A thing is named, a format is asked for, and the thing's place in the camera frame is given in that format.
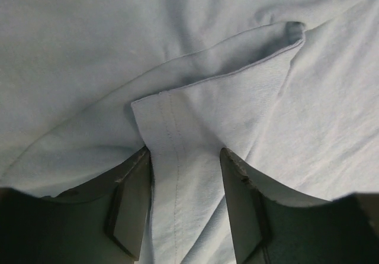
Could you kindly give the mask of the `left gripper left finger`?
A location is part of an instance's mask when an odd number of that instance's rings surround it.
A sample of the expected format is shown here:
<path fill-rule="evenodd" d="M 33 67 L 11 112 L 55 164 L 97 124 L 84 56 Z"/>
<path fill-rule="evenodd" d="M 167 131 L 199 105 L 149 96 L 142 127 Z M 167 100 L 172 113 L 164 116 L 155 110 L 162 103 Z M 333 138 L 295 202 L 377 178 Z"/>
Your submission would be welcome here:
<path fill-rule="evenodd" d="M 151 200 L 150 152 L 56 197 L 1 189 L 2 263 L 135 263 Z"/>

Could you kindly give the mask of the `grey blue t shirt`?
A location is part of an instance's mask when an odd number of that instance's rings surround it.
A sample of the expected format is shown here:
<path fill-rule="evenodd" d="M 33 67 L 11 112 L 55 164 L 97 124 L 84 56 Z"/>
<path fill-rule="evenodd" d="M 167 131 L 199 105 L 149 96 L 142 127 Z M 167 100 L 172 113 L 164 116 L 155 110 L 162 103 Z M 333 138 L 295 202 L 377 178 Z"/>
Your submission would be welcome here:
<path fill-rule="evenodd" d="M 219 153 L 306 194 L 378 190 L 378 0 L 1 0 L 1 186 L 147 146 L 142 263 L 234 263 Z"/>

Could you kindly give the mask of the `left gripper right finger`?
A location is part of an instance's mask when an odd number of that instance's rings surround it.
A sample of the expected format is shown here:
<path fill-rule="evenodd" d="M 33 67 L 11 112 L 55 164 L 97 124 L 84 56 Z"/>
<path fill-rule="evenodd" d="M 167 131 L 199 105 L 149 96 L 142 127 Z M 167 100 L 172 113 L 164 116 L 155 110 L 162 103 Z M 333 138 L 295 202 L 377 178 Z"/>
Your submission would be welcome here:
<path fill-rule="evenodd" d="M 220 166 L 237 263 L 378 262 L 378 194 L 315 198 L 227 148 Z"/>

